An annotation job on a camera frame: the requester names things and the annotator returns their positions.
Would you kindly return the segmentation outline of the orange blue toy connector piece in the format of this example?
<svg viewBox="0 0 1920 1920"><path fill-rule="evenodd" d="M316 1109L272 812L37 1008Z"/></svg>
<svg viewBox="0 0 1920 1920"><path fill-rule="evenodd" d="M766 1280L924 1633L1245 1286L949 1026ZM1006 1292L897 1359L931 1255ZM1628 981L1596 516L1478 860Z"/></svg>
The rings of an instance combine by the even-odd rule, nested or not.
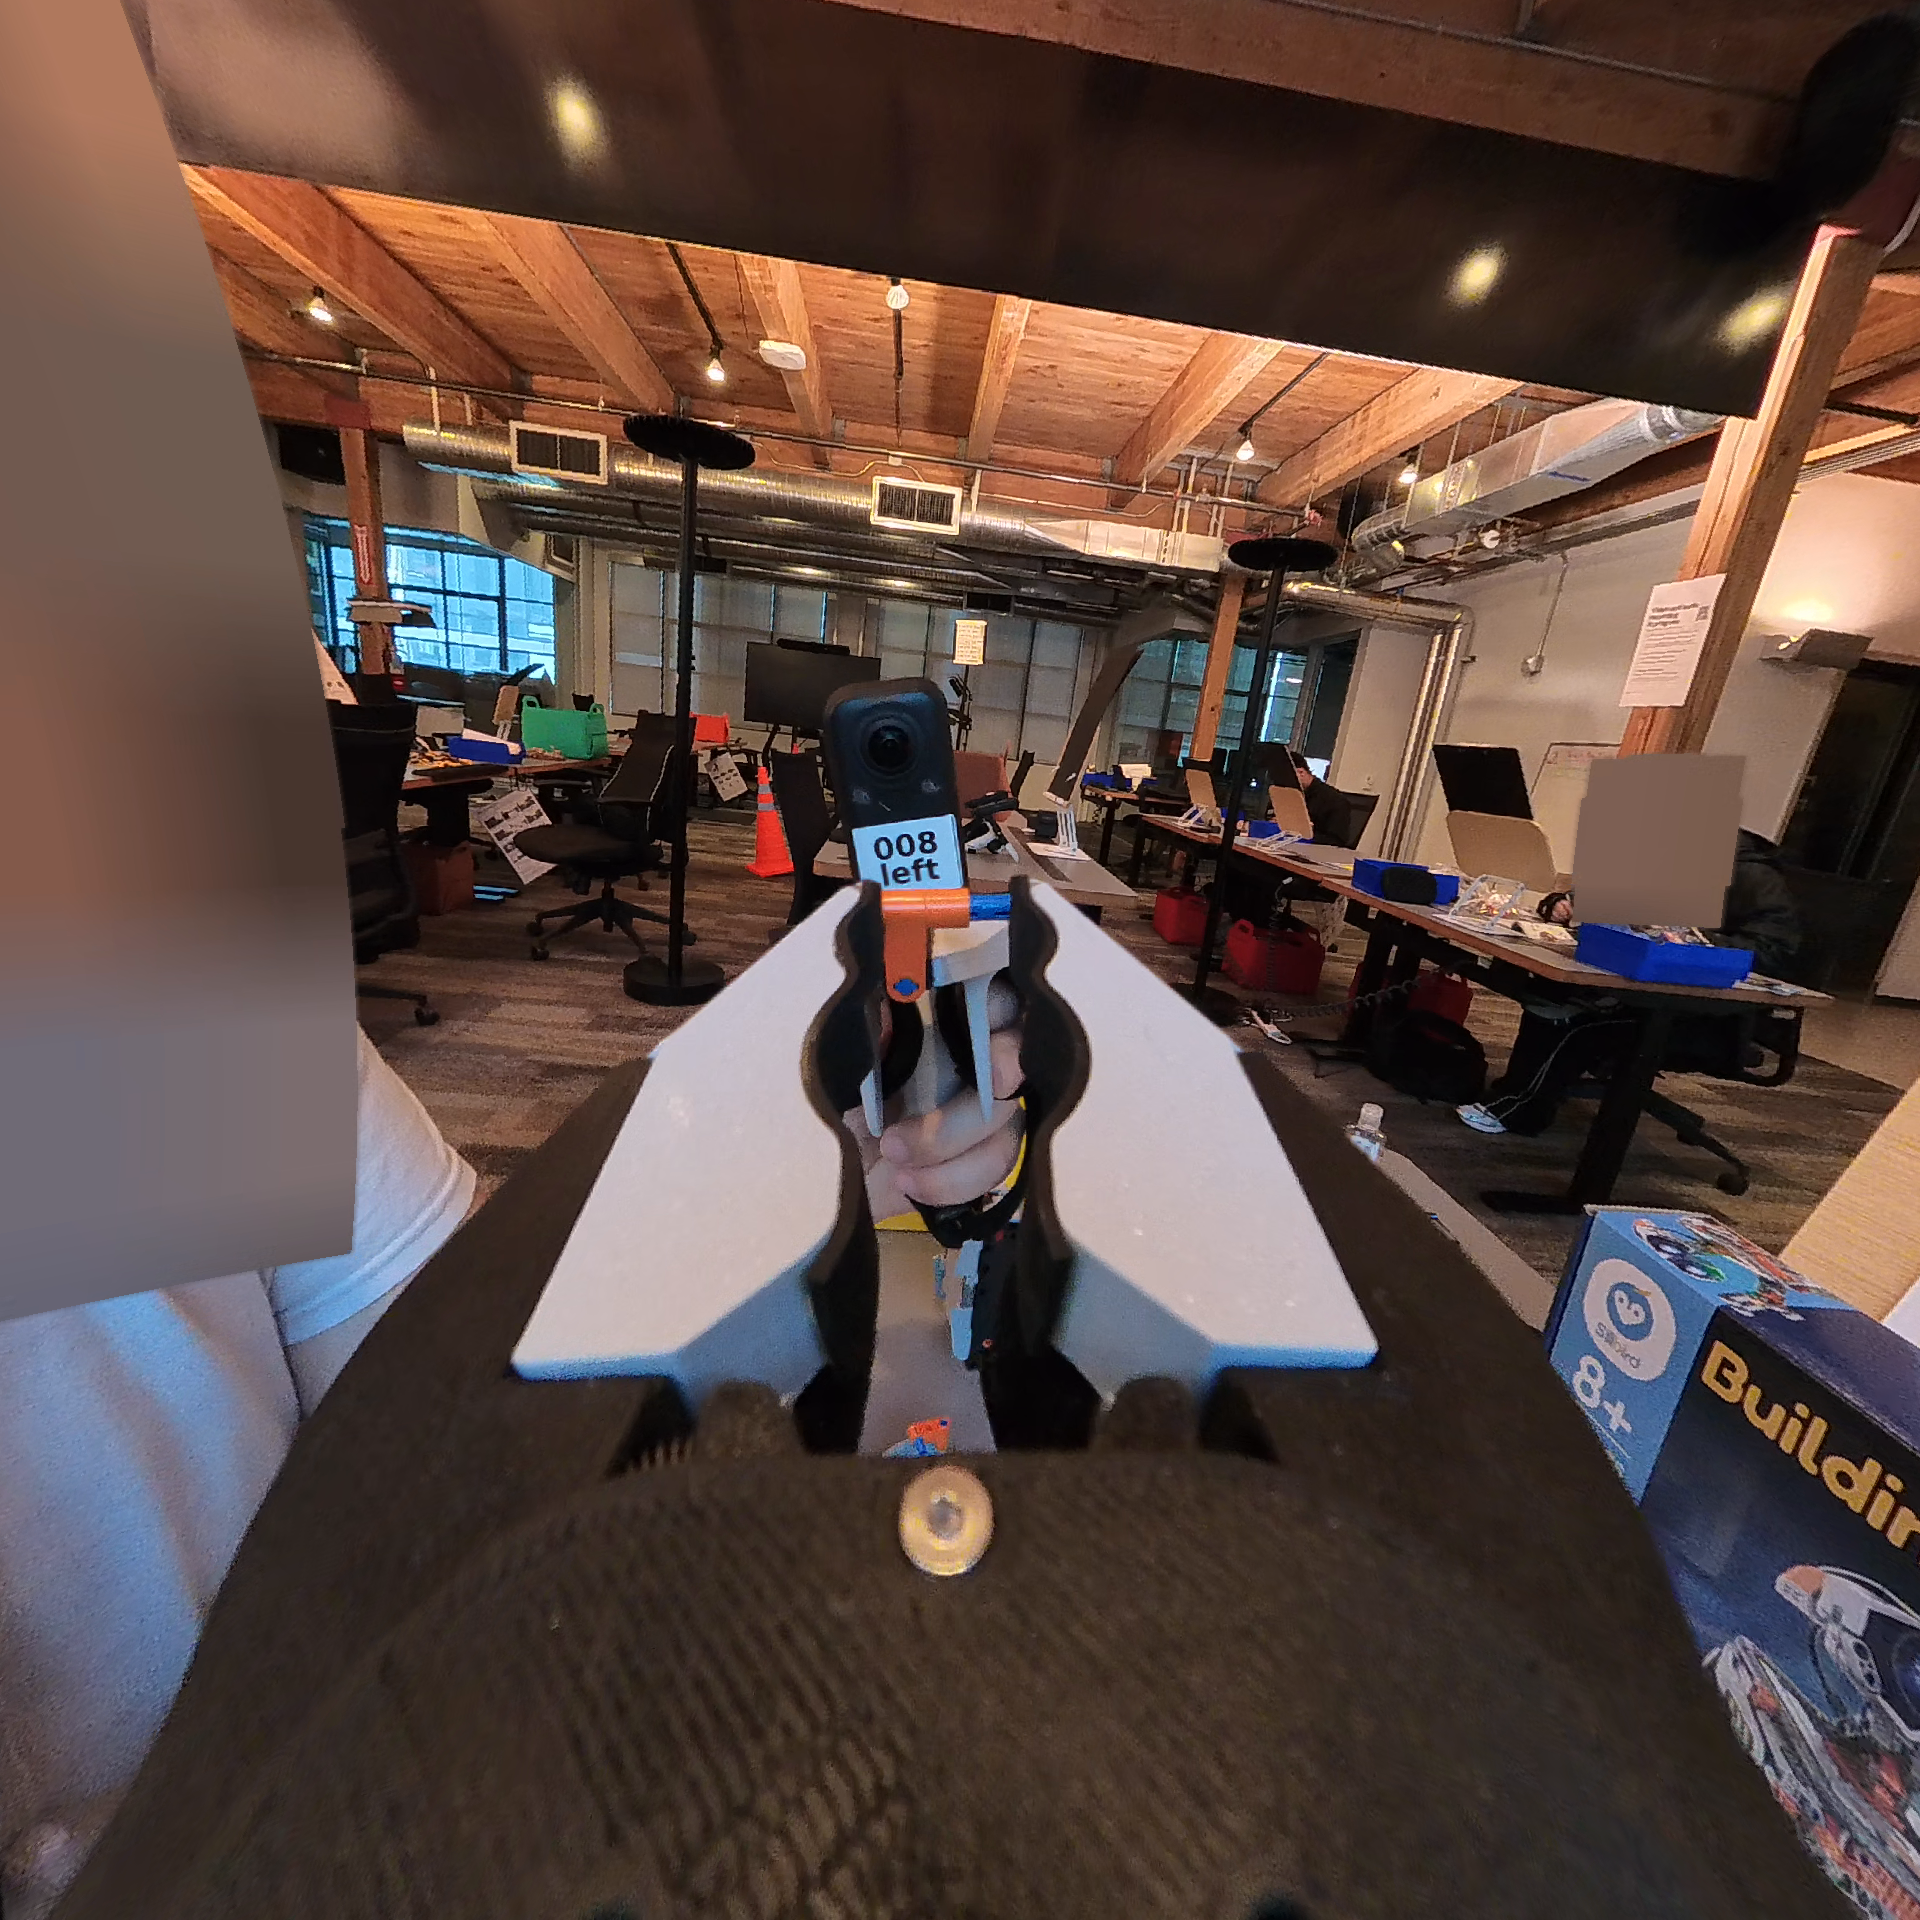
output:
<svg viewBox="0 0 1920 1920"><path fill-rule="evenodd" d="M977 895L960 887L882 887L885 989L891 1001L914 1001L933 981L933 934L942 928L1009 920L1009 893Z"/></svg>

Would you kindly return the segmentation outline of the white paper notice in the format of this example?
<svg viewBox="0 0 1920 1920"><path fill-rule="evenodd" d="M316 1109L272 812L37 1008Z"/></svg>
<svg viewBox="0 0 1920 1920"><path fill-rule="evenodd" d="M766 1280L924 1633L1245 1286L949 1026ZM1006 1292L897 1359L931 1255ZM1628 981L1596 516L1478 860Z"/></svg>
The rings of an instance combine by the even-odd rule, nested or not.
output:
<svg viewBox="0 0 1920 1920"><path fill-rule="evenodd" d="M1651 589L1618 703L1676 709L1692 693L1726 573L1660 583Z"/></svg>

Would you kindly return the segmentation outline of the black floor lamp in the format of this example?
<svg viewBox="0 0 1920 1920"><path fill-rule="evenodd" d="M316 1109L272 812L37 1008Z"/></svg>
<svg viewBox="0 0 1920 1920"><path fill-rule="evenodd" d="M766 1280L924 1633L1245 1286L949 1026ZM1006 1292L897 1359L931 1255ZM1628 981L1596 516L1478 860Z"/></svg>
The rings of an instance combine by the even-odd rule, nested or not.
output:
<svg viewBox="0 0 1920 1920"><path fill-rule="evenodd" d="M693 785L693 664L696 664L696 548L700 532L700 480L704 470L737 472L752 466L754 447L723 425L682 415L629 415L626 439L648 454L682 470L678 509L678 649L674 798L669 801L667 941L665 957L640 956L626 965L625 992L652 1006L693 1006L724 986L724 972L706 957L690 957L686 922L688 807Z"/></svg>

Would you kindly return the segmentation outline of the person's left hand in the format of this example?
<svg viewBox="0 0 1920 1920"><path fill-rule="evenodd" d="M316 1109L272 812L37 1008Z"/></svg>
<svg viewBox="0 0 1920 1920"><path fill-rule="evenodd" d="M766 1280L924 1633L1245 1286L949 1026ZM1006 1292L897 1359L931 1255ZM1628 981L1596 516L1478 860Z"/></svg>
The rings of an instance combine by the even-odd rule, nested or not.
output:
<svg viewBox="0 0 1920 1920"><path fill-rule="evenodd" d="M866 1170L872 1216L882 1222L909 1209L969 1207L1002 1185L1019 1161L1021 1112L1021 1008L997 976L989 986L993 1022L993 1109L984 1110L971 1069L969 1023L957 1018L953 1054L938 1029L929 1030L929 1058L922 1082L908 1082L885 1106L885 1128L876 1136L862 1109L845 1120Z"/></svg>

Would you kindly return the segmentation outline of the person's white shirt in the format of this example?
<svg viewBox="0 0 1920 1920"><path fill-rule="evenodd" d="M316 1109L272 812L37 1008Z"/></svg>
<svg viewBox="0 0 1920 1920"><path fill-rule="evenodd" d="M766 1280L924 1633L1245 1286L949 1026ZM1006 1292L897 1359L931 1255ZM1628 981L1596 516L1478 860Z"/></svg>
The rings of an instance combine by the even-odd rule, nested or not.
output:
<svg viewBox="0 0 1920 1920"><path fill-rule="evenodd" d="M5 1916L50 1913L81 1872L301 1417L474 1192L358 1033L347 1253L5 1322Z"/></svg>

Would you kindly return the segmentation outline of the blue building toy box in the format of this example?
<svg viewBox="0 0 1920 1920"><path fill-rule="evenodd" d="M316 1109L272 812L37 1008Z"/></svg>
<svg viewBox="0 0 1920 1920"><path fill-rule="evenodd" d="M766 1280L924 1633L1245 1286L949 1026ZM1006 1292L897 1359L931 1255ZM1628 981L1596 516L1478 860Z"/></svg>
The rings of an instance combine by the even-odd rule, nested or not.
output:
<svg viewBox="0 0 1920 1920"><path fill-rule="evenodd" d="M1864 1916L1917 1916L1917 1353L1710 1213L1598 1207L1546 1330L1734 1734Z"/></svg>

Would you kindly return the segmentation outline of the black office chair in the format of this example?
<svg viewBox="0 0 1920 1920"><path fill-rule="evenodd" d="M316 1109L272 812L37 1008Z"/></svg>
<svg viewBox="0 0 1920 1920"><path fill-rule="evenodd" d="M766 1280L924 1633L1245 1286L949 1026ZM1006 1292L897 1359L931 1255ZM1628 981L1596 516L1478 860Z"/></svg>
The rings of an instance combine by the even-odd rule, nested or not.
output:
<svg viewBox="0 0 1920 1920"><path fill-rule="evenodd" d="M418 943L418 897L400 845L400 790L417 720L400 703L325 702L344 800L344 860L356 966Z"/></svg>
<svg viewBox="0 0 1920 1920"><path fill-rule="evenodd" d="M632 746L592 800L587 821L544 823L514 834L521 855L565 871L578 895L587 895L592 887L598 889L596 897L586 905L544 909L531 918L529 934L536 959L547 959L550 940L562 940L590 922L598 922L603 929L622 929L635 950L645 953L637 922L667 922L667 914L619 895L618 881L625 877L643 880L645 873L665 865L665 855L657 840L657 804L674 757L674 720L659 713L637 714Z"/></svg>

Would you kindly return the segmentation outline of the silver ventilation duct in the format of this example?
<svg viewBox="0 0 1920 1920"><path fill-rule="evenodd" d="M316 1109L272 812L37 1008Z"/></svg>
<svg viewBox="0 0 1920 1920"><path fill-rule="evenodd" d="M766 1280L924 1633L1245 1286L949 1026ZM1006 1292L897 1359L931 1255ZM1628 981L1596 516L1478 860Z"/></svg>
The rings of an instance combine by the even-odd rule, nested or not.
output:
<svg viewBox="0 0 1920 1920"><path fill-rule="evenodd" d="M682 501L682 468L609 437L529 423L434 425L400 431L422 466L461 472L525 511L634 521L640 506ZM733 521L798 524L890 544L955 544L1030 560L1094 560L1128 569L1218 573L1228 544L1124 518L1070 518L1051 509L1000 511L962 487L917 477L854 480L782 468L704 470L704 509Z"/></svg>
<svg viewBox="0 0 1920 1920"><path fill-rule="evenodd" d="M1428 472L1352 532L1352 560L1396 569L1456 538L1598 485L1724 415L1638 399L1590 399Z"/></svg>

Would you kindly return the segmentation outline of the black television screen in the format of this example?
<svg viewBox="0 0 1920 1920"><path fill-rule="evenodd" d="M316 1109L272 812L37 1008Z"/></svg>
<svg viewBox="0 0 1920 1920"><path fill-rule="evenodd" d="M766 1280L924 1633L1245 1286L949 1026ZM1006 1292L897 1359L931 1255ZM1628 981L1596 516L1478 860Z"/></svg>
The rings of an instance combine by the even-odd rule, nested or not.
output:
<svg viewBox="0 0 1920 1920"><path fill-rule="evenodd" d="M742 717L798 736L820 734L825 705L838 687L880 678L880 658L830 647L746 647Z"/></svg>

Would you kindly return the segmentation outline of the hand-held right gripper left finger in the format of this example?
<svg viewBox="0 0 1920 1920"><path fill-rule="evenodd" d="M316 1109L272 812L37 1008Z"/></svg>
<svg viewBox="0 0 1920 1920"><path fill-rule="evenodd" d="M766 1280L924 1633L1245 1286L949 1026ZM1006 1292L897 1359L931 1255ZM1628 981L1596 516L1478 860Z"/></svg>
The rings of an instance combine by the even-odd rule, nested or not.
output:
<svg viewBox="0 0 1920 1920"><path fill-rule="evenodd" d="M857 1449L880 1248L843 1112L880 1056L880 961L862 881L652 1052L517 1376L659 1376L690 1407L766 1384L810 1449Z"/></svg>

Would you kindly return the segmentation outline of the long wooden office table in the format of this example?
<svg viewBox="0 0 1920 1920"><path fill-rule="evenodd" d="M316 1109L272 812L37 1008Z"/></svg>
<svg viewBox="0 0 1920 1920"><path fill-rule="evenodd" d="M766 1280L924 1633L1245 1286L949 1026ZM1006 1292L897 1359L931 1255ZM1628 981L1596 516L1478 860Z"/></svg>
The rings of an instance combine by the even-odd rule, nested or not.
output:
<svg viewBox="0 0 1920 1920"><path fill-rule="evenodd" d="M1217 834L1181 828L1170 815L1141 818L1136 849L1128 861L1128 880L1139 880L1149 836L1177 845L1189 856L1211 856L1217 876L1224 876L1234 856L1248 865L1316 885L1352 909L1352 916L1368 933L1368 946L1356 974L1353 996L1345 1002L1349 1018L1337 1042L1328 1047L1328 1054L1337 1058L1363 1056L1373 1029L1373 1006L1392 989L1405 986L1420 965L1466 976L1474 986L1516 1002L1596 1001L1634 1017L1636 1037L1622 1047L1614 1068L1600 1080L1600 1103L1589 1121L1569 1185L1564 1191L1491 1189L1481 1194L1488 1209L1524 1216L1570 1216L1584 1207L1609 1204L1642 1117L1654 1117L1683 1144L1715 1152L1724 1162L1717 1174L1721 1192L1742 1194L1749 1189L1746 1162L1708 1133L1706 1120L1654 1090L1665 1072L1669 1023L1674 1017L1734 1017L1742 1026L1745 1056L1765 1047L1774 1064L1760 1069L1745 1063L1729 1072L1729 1078L1745 1088L1779 1088L1795 1074L1806 1008L1825 1001L1820 992L1798 992L1766 976L1749 976L1746 982L1724 992L1628 981L1582 966L1572 950L1536 943L1516 929L1474 922L1437 906L1364 895L1353 887L1356 855L1346 849L1277 848L1273 844L1237 844L1225 849Z"/></svg>

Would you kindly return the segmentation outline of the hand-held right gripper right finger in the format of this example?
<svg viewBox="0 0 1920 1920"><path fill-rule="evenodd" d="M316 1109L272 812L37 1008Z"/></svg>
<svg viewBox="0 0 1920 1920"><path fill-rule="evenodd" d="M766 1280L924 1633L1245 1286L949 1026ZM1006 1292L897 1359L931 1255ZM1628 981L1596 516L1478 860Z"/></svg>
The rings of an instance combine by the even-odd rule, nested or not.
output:
<svg viewBox="0 0 1920 1920"><path fill-rule="evenodd" d="M1202 1400L1237 1366L1370 1366L1257 1063L1043 881L1014 885L1011 956L1028 1353L981 1372L997 1444L1082 1446L1144 1377Z"/></svg>

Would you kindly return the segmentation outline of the wooden support post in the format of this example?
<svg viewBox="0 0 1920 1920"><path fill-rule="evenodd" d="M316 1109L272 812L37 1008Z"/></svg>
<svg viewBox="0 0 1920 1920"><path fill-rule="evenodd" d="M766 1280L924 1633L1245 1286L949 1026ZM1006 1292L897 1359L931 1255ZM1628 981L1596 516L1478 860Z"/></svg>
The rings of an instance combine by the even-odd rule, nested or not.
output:
<svg viewBox="0 0 1920 1920"><path fill-rule="evenodd" d="M1840 353L1856 332L1881 254L1881 240L1830 223L1818 229L1760 410L1753 417L1733 417L1720 431L1692 521L1680 576L1721 576L1721 586L1688 698L1680 705L1634 709L1618 742L1620 757L1706 750Z"/></svg>

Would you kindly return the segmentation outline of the dark overhead shelf board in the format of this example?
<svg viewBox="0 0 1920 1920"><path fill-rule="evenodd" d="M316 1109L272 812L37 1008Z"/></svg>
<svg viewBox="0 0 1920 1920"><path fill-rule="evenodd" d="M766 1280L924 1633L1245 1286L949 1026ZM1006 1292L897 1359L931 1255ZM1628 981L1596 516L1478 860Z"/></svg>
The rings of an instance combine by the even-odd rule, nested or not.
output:
<svg viewBox="0 0 1920 1920"><path fill-rule="evenodd" d="M1813 25L1760 132L1456 119L849 4L128 4L181 160L1746 414L1818 216L1888 153L1915 15Z"/></svg>

